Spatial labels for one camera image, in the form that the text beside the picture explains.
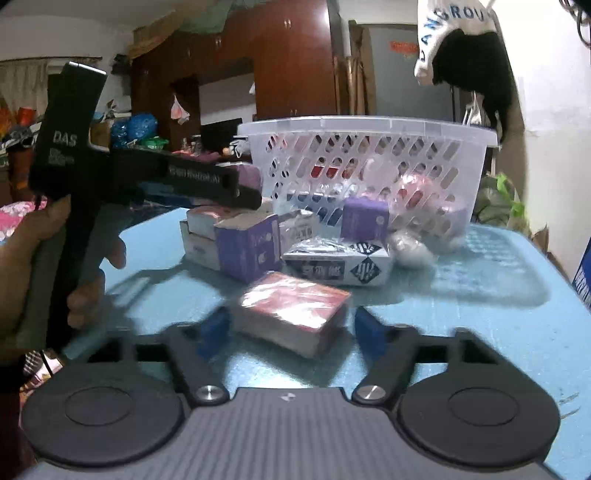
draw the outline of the white box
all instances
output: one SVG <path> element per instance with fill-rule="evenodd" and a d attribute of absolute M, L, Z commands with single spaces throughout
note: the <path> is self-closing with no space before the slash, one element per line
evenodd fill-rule
<path fill-rule="evenodd" d="M 249 211 L 251 210 L 244 208 L 228 208 L 220 205 L 207 205 L 192 208 L 187 212 L 189 232 L 209 238 L 210 240 L 215 240 L 216 235 L 213 227 L 216 223 L 229 218 L 234 218 L 236 215 Z M 273 213 L 273 202 L 271 199 L 264 197 L 257 212 Z"/>
<path fill-rule="evenodd" d="M 186 221 L 181 221 L 180 227 L 185 257 L 199 265 L 219 271 L 220 260 L 215 240 L 190 233 Z"/>
<path fill-rule="evenodd" d="M 281 235 L 281 255 L 303 240 L 318 234 L 320 221 L 318 215 L 308 210 L 294 210 L 279 215 L 279 232 Z"/>
<path fill-rule="evenodd" d="M 383 285 L 394 260 L 379 241 L 313 238 L 295 244 L 282 259 L 296 276 L 328 285 Z"/>

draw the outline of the black round pad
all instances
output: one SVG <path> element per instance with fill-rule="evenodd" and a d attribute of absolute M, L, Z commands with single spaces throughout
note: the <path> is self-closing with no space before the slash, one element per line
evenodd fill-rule
<path fill-rule="evenodd" d="M 141 458 L 183 421 L 178 395 L 135 365 L 69 365 L 25 403 L 22 428 L 38 455 L 100 468 Z"/>
<path fill-rule="evenodd" d="M 421 380 L 403 395 L 397 417 L 412 441 L 439 458 L 499 470 L 545 457 L 560 424 L 544 390 L 489 364 Z"/>

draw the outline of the finger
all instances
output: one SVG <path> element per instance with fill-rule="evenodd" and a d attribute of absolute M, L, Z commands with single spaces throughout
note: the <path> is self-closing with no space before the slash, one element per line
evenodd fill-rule
<path fill-rule="evenodd" d="M 89 318 L 83 313 L 70 313 L 68 315 L 68 325 L 76 330 L 81 329 L 87 323 L 89 323 Z"/>
<path fill-rule="evenodd" d="M 66 223 L 71 209 L 70 196 L 61 198 L 44 210 L 24 216 L 4 248 L 8 250 L 13 262 L 31 263 L 35 249 L 43 240 L 57 233 Z"/>
<path fill-rule="evenodd" d="M 68 308 L 72 313 L 84 313 L 99 304 L 105 294 L 105 273 L 99 270 L 97 277 L 90 283 L 75 289 L 67 298 Z"/>
<path fill-rule="evenodd" d="M 125 242 L 121 238 L 118 238 L 115 242 L 113 251 L 107 256 L 107 260 L 118 270 L 125 268 L 127 262 L 127 248 Z"/>

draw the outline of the curtain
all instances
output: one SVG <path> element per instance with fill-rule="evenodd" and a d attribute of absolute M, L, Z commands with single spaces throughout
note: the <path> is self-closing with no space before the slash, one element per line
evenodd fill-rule
<path fill-rule="evenodd" d="M 30 107 L 41 115 L 47 108 L 47 59 L 0 63 L 0 96 L 16 113 Z"/>

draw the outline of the blue plastic bag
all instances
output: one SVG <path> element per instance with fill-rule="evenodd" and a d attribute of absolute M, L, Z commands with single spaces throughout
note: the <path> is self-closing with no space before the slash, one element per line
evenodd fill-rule
<path fill-rule="evenodd" d="M 129 119 L 127 123 L 127 141 L 142 140 L 156 136 L 158 121 L 151 113 L 139 113 Z"/>
<path fill-rule="evenodd" d="M 117 120 L 111 127 L 111 147 L 127 148 L 127 124 L 129 119 Z"/>

